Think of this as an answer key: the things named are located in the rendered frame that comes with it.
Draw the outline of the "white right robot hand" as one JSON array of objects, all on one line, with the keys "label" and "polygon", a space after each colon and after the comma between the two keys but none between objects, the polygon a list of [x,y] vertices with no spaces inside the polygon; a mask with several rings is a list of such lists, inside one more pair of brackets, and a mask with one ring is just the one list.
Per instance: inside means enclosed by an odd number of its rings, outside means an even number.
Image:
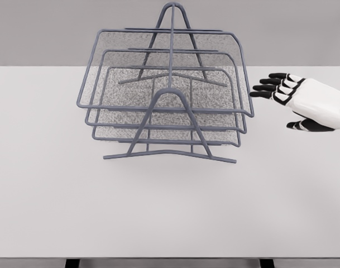
[{"label": "white right robot hand", "polygon": [[271,73],[252,87],[252,98],[265,98],[303,117],[287,123],[292,130],[332,132],[340,130],[340,90],[312,78]]}]

